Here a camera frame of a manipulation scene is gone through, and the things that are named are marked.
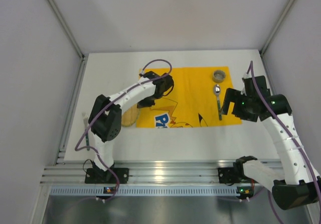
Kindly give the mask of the spoon with green handle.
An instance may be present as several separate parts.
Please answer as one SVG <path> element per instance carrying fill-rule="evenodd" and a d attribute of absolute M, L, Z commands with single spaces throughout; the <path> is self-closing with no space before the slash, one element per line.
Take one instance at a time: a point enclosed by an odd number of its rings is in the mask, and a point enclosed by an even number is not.
<path fill-rule="evenodd" d="M 219 120 L 222 120 L 222 114 L 221 114 L 221 103 L 220 103 L 220 93 L 221 93 L 221 88 L 219 86 L 219 84 L 216 84 L 214 86 L 214 94 L 216 96 L 216 100 L 217 100 L 217 108 L 218 108 L 218 116 L 219 116 Z"/>

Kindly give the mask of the yellow cartoon placemat cloth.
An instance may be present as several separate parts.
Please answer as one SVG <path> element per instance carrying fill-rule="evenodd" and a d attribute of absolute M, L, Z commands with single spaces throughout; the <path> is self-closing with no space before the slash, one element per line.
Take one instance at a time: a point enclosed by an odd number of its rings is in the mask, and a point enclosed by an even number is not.
<path fill-rule="evenodd" d="M 215 70 L 223 70 L 222 83 L 212 79 Z M 174 88 L 167 96 L 157 99 L 155 105 L 142 108 L 136 121 L 138 128 L 199 128 L 240 125 L 242 121 L 232 113 L 219 120 L 214 86 L 221 88 L 220 101 L 227 88 L 232 88 L 232 78 L 227 66 L 182 67 L 171 72 Z"/>

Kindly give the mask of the round woven bamboo plate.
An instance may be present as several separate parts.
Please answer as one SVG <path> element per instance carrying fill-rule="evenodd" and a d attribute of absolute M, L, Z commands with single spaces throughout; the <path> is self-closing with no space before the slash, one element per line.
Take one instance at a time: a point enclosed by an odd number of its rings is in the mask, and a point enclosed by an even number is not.
<path fill-rule="evenodd" d="M 138 120 L 139 114 L 140 109 L 137 108 L 137 105 L 133 105 L 122 115 L 121 126 L 125 128 L 133 126 Z"/>

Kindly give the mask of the fork with green handle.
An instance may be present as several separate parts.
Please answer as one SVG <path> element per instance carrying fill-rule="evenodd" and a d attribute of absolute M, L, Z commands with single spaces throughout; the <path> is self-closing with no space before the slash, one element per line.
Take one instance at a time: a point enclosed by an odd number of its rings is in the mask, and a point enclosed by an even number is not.
<path fill-rule="evenodd" d="M 88 127 L 88 115 L 87 115 L 87 113 L 83 112 L 82 113 L 82 117 L 83 117 L 84 128 L 86 130 L 87 127 Z M 90 151 L 90 143 L 89 143 L 88 133 L 86 133 L 86 135 L 85 135 L 85 141 L 86 141 L 86 150 Z"/>

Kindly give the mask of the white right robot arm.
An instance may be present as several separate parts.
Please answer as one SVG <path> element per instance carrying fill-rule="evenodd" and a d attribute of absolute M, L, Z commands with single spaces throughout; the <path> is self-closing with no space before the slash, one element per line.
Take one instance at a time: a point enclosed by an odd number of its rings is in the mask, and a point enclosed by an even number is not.
<path fill-rule="evenodd" d="M 264 76 L 244 78 L 243 83 L 243 90 L 227 88 L 221 113 L 226 115 L 233 103 L 232 115 L 244 121 L 260 121 L 273 140 L 284 174 L 254 156 L 243 156 L 233 162 L 232 183 L 254 180 L 272 194 L 283 210 L 318 202 L 320 174 L 303 157 L 305 150 L 288 100 L 282 94 L 271 94 Z"/>

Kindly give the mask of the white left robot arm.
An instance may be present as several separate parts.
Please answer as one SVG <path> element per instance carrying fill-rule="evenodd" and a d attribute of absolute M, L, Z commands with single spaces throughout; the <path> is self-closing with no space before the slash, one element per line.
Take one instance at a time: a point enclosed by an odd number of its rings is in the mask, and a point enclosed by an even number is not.
<path fill-rule="evenodd" d="M 155 101 L 173 87 L 174 80 L 169 74 L 159 76 L 149 71 L 130 87 L 96 98 L 88 120 L 98 151 L 94 159 L 95 168 L 105 172 L 114 165 L 114 139 L 120 133 L 122 115 L 134 105 L 137 108 L 155 105 Z"/>

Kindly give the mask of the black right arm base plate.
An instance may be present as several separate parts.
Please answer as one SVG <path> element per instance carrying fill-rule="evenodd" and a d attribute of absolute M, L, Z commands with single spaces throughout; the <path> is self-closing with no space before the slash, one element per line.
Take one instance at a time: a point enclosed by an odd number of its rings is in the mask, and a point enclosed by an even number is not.
<path fill-rule="evenodd" d="M 219 167 L 217 171 L 219 183 L 221 184 L 233 185 L 251 182 L 249 178 L 242 177 L 233 167 Z"/>

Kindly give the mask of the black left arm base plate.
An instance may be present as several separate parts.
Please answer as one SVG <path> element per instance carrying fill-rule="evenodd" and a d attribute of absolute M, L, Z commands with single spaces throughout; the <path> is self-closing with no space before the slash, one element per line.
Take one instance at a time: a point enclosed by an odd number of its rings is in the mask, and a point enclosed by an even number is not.
<path fill-rule="evenodd" d="M 119 179 L 120 184 L 126 184 L 129 179 L 128 168 L 111 169 Z M 116 184 L 116 177 L 108 170 L 103 171 L 98 168 L 88 168 L 85 176 L 86 184 Z"/>

